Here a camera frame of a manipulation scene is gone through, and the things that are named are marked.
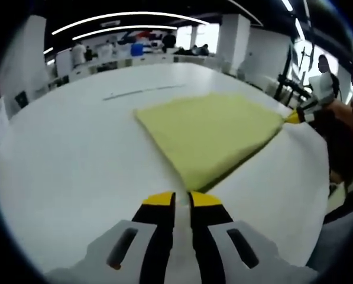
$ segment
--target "desk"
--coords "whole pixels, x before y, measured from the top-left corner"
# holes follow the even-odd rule
[[[259,153],[209,193],[234,220],[273,240],[283,259],[304,266],[326,214],[328,172],[323,138],[307,124],[284,124]]]
[[[155,89],[166,86],[176,87]],[[152,91],[104,100],[144,89]],[[238,92],[284,116],[291,111],[229,76],[174,63],[66,84],[12,118],[0,144],[0,209],[13,238],[41,272],[83,259],[89,243],[119,220],[130,220],[148,195],[184,193],[132,111],[208,92]],[[304,190],[299,185],[292,190]],[[277,230],[277,220],[270,225]]]
[[[214,70],[221,69],[221,63],[216,57],[207,56],[184,56],[184,55],[172,55],[164,53],[147,53],[143,56],[115,56],[107,60],[93,59],[92,61],[78,65],[69,73],[69,81],[74,82],[79,79],[88,77],[96,72],[92,69],[103,65],[111,64],[112,70],[115,68],[123,68],[129,66],[141,66],[149,64],[159,63],[194,63],[198,65],[204,65]]]

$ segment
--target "yellow cloth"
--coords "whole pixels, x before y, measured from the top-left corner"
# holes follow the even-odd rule
[[[292,124],[299,124],[301,123],[299,114],[297,113],[296,110],[294,110],[286,119],[286,122],[292,123]]]
[[[189,191],[197,191],[265,145],[281,115],[240,95],[183,98],[135,111]]]

